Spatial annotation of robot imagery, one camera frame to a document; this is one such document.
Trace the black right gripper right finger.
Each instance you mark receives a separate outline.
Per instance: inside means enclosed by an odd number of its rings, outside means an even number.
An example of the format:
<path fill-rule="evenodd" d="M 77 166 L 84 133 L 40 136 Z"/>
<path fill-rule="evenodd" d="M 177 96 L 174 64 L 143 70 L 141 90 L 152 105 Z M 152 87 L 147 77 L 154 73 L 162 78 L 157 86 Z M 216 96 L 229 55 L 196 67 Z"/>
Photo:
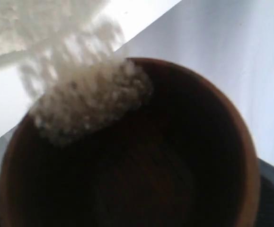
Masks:
<path fill-rule="evenodd" d="M 261 193 L 256 227 L 274 227 L 274 166 L 259 160 Z"/>

